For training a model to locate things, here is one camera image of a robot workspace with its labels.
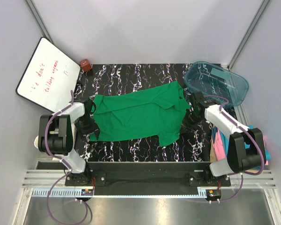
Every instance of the blue cloth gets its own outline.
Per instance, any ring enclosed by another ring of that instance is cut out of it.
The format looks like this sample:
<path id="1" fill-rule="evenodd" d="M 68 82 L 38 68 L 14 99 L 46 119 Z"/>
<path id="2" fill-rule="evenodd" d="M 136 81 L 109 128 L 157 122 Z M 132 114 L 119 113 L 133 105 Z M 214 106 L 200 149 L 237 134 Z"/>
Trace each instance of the blue cloth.
<path id="1" fill-rule="evenodd" d="M 249 128 L 255 128 L 253 125 L 248 125 Z M 223 141 L 223 147 L 225 150 L 225 154 L 227 156 L 228 154 L 228 147 L 229 147 L 229 138 L 227 138 L 221 131 L 220 131 L 220 135 Z M 250 146 L 248 144 L 245 144 L 245 148 L 248 149 Z M 270 153 L 266 150 L 266 159 L 270 160 L 271 159 L 271 155 Z"/>
<path id="2" fill-rule="evenodd" d="M 212 137 L 212 141 L 214 142 L 215 140 L 215 134 L 217 132 L 217 127 L 214 127 L 211 129 L 211 137 Z"/>

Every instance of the metal floor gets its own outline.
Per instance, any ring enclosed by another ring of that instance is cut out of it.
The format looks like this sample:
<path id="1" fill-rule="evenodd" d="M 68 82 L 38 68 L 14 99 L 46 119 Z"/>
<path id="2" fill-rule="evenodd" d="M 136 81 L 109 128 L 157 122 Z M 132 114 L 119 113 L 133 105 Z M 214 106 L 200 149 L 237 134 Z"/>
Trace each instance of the metal floor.
<path id="1" fill-rule="evenodd" d="M 223 190 L 222 199 L 233 195 Z M 66 224 L 79 222 L 85 208 L 77 202 L 62 206 L 71 198 L 51 198 L 56 219 Z M 92 225 L 272 225 L 263 190 L 243 189 L 239 196 L 220 204 L 193 203 L 187 199 L 93 198 L 88 201 Z M 45 197 L 32 197 L 25 225 L 55 225 L 48 216 Z M 86 222 L 90 224 L 90 215 Z"/>

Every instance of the green shirt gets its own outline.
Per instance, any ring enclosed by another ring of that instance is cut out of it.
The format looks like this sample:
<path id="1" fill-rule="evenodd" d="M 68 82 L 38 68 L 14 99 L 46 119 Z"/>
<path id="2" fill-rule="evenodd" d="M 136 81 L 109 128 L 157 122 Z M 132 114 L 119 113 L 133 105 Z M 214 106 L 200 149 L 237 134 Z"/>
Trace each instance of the green shirt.
<path id="1" fill-rule="evenodd" d="M 94 119 L 98 141 L 123 141 L 158 135 L 161 146 L 172 144 L 190 106 L 177 81 L 120 96 L 96 95 Z"/>

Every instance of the whiteboard frame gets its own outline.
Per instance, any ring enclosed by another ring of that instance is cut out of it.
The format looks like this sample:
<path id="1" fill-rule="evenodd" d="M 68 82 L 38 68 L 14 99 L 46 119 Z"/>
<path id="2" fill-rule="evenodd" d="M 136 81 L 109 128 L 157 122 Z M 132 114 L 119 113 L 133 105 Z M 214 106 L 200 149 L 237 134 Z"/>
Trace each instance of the whiteboard frame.
<path id="1" fill-rule="evenodd" d="M 40 107 L 42 107 L 42 108 L 44 108 L 44 109 L 46 109 L 46 110 L 48 110 L 48 111 L 50 111 L 50 112 L 52 112 L 53 113 L 53 111 L 52 110 L 50 110 L 50 109 L 48 109 L 48 108 L 46 108 L 45 106 L 43 106 L 43 105 L 40 105 L 40 104 L 38 104 L 38 103 L 36 103 L 36 102 L 34 102 L 34 101 L 32 101 L 32 100 L 30 100 L 29 98 L 26 98 L 26 97 L 24 97 L 23 95 L 21 95 L 19 92 L 18 92 L 18 88 L 19 88 L 19 86 L 20 86 L 20 84 L 21 84 L 21 81 L 22 81 L 22 79 L 23 79 L 23 77 L 24 77 L 24 75 L 25 75 L 25 73 L 26 73 L 26 70 L 27 70 L 27 68 L 28 68 L 28 66 L 30 65 L 30 63 L 31 63 L 31 60 L 32 60 L 32 58 L 33 58 L 33 56 L 34 56 L 34 54 L 36 53 L 36 51 L 37 51 L 37 48 L 38 48 L 38 46 L 39 46 L 39 44 L 40 44 L 40 42 L 41 42 L 41 40 L 42 39 L 46 39 L 47 41 L 49 41 L 52 45 L 54 45 L 49 39 L 47 39 L 46 37 L 41 37 L 40 39 L 39 39 L 39 41 L 38 41 L 38 43 L 37 43 L 37 46 L 36 46 L 36 48 L 35 48 L 35 50 L 33 51 L 33 54 L 32 54 L 32 56 L 31 56 L 31 58 L 29 59 L 29 62 L 28 62 L 28 64 L 27 64 L 27 66 L 26 66 L 26 68 L 25 68 L 25 70 L 24 70 L 24 72 L 23 72 L 23 75 L 21 76 L 21 78 L 20 78 L 20 81 L 19 81 L 19 83 L 18 83 L 18 85 L 17 85 L 17 87 L 16 87 L 16 89 L 15 89 L 15 92 L 16 92 L 16 94 L 18 95 L 18 96 L 21 96 L 22 98 L 24 98 L 24 99 L 26 99 L 26 100 L 28 100 L 28 101 L 30 101 L 30 102 L 32 102 L 32 103 L 34 103 L 34 104 L 36 104 L 36 105 L 38 105 L 38 106 L 40 106 Z"/>

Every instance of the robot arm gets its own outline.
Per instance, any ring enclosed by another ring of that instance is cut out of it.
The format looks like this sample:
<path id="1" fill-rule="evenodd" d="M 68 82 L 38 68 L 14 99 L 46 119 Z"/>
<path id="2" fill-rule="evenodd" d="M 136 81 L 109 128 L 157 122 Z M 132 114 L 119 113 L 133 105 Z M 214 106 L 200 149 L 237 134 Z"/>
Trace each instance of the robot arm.
<path id="1" fill-rule="evenodd" d="M 210 171 L 214 177 L 239 173 L 261 165 L 256 147 L 239 127 L 248 131 L 253 137 L 261 149 L 264 163 L 266 162 L 263 135 L 258 128 L 249 129 L 229 114 L 224 112 L 224 115 L 220 105 L 216 101 L 206 100 L 201 92 L 191 96 L 191 104 L 193 110 L 187 112 L 183 120 L 184 130 L 205 118 L 229 137 L 227 158 L 210 164 Z M 245 143 L 250 145 L 249 149 L 245 148 Z"/>
<path id="2" fill-rule="evenodd" d="M 73 180 L 79 179 L 83 181 L 90 180 L 90 170 L 88 164 L 82 159 L 74 149 L 73 135 L 71 124 L 75 123 L 78 132 L 83 135 L 95 133 L 98 138 L 100 129 L 90 114 L 96 106 L 91 99 L 84 102 L 74 102 L 73 106 L 64 111 L 62 114 L 54 118 L 49 126 L 48 145 L 51 153 L 57 157 L 64 159 L 72 169 Z M 38 134 L 38 149 L 41 152 L 47 152 L 44 135 L 47 123 L 52 115 L 43 115 L 40 118 L 39 134 Z"/>

